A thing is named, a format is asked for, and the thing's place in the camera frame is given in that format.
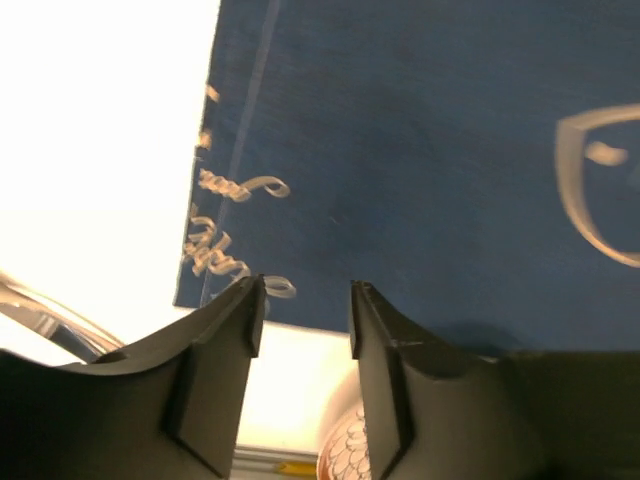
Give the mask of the silver fork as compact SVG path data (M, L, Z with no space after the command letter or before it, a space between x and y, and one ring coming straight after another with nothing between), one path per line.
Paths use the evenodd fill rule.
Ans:
M33 310L44 310L46 313L51 313L61 319L69 320L72 326L79 327L82 333L87 333L91 339L98 341L108 352L124 346L121 340L96 323L88 320L62 303L16 280L5 272L1 273L1 304L2 303L25 306Z

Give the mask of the blue fish placemat cloth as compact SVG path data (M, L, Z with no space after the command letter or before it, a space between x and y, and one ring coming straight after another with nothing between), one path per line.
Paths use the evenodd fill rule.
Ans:
M201 126L177 306L638 348L637 2L224 1Z

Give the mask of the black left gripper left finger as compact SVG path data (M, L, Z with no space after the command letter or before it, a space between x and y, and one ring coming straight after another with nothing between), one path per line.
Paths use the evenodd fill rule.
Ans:
M226 479L264 319L261 277L89 364L1 354L5 479Z

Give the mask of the floral ceramic plate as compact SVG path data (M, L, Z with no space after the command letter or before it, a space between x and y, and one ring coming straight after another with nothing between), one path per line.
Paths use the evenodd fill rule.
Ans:
M319 480L371 480L363 404L346 412L334 425L319 453Z

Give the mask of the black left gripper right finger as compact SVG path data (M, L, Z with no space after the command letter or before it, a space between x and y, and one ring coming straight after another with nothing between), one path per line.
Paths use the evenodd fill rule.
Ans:
M639 356L482 357L400 313L372 284L350 293L376 479L635 479Z

